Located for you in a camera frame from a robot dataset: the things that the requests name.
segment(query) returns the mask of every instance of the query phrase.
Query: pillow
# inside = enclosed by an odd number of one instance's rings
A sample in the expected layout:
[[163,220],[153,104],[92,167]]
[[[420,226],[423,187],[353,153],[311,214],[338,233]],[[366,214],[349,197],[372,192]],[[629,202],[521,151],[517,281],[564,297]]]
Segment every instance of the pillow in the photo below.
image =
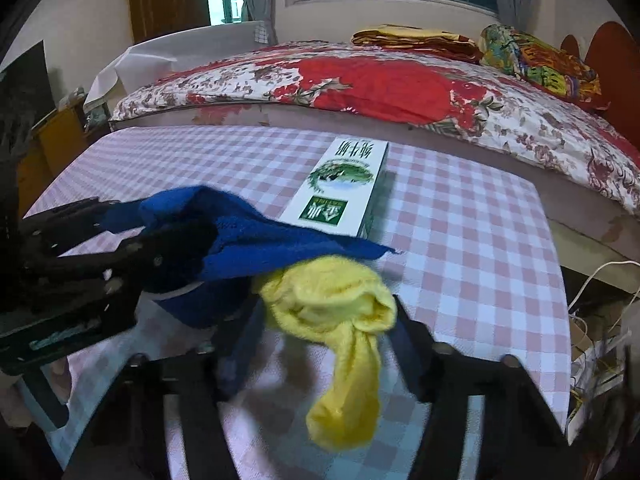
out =
[[524,79],[585,110],[606,110],[609,106],[594,69],[530,34],[495,23],[482,31],[478,47],[481,64]]

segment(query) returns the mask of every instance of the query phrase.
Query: pink checkered tablecloth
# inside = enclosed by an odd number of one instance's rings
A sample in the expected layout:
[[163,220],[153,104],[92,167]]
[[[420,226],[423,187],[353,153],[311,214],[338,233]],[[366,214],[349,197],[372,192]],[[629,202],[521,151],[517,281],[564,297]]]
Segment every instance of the pink checkered tablecloth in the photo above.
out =
[[[127,201],[207,184],[277,218],[334,138],[268,127],[128,128],[86,150],[30,213],[91,196]],[[386,170],[371,238],[402,253],[374,264],[385,283],[437,340],[476,357],[519,357],[563,425],[570,376],[566,298],[533,184],[455,156],[393,143]],[[114,250],[123,237],[104,233],[73,252]],[[49,434],[60,462],[68,462],[130,355],[181,354],[206,337],[206,331],[182,325],[142,298],[133,330],[69,356],[70,420]],[[241,478],[405,479],[429,410],[404,387],[386,338],[381,354],[382,413],[374,441],[332,454],[308,439],[305,414],[331,380],[333,355],[267,330],[247,388],[222,406]],[[175,399],[166,410],[172,476],[187,478]],[[475,476],[481,413],[482,398],[471,398],[460,478]]]

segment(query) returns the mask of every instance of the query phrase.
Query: wooden drawer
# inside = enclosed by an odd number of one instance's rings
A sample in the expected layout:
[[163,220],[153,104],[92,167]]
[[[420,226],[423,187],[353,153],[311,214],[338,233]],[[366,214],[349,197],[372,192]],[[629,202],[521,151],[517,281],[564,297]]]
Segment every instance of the wooden drawer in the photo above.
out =
[[83,134],[73,108],[58,112],[38,131],[37,135],[53,177],[62,173],[87,149]]
[[44,151],[37,140],[31,143],[27,155],[18,165],[17,180],[18,213],[22,218],[53,181]]

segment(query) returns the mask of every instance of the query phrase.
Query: floral bedspread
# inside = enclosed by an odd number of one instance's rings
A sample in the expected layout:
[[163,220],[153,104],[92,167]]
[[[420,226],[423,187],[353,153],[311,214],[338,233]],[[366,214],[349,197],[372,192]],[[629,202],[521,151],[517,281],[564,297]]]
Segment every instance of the floral bedspread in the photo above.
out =
[[493,68],[427,54],[281,44],[158,80],[112,120],[248,100],[412,124],[556,171],[640,218],[640,152],[607,121]]

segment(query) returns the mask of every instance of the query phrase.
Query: white cloth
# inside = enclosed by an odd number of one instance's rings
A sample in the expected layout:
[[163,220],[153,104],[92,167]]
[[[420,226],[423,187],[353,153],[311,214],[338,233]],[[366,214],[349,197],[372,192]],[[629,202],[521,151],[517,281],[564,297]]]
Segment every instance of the white cloth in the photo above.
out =
[[130,46],[95,77],[84,109],[104,102],[120,79],[127,94],[171,72],[190,70],[212,61],[261,48],[256,34],[263,22],[227,23],[192,28]]

